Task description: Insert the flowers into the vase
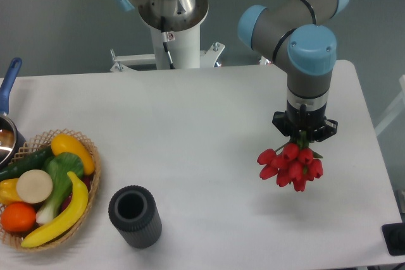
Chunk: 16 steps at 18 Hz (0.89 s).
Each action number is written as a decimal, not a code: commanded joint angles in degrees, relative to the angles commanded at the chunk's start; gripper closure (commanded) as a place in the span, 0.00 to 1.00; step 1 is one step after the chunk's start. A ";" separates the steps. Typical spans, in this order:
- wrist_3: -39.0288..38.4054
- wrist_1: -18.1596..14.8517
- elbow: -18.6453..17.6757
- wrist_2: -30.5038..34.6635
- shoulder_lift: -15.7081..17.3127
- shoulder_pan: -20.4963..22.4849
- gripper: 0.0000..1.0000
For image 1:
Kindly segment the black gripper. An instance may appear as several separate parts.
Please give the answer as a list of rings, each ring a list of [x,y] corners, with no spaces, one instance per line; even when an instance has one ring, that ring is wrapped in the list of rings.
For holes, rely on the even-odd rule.
[[[337,133],[338,122],[325,116],[327,105],[310,111],[306,105],[296,109],[288,104],[284,112],[275,112],[272,123],[285,137],[298,139],[304,132],[309,142],[322,142]]]

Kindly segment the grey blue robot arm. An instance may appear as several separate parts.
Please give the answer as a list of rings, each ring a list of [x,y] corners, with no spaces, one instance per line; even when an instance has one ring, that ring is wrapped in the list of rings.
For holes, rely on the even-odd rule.
[[[117,0],[136,9],[149,27],[160,70],[200,68],[200,26],[208,0]],[[251,6],[241,16],[239,39],[287,75],[287,107],[272,122],[286,137],[321,142],[337,132],[325,115],[337,41],[324,22],[349,0],[287,0],[275,11]]]

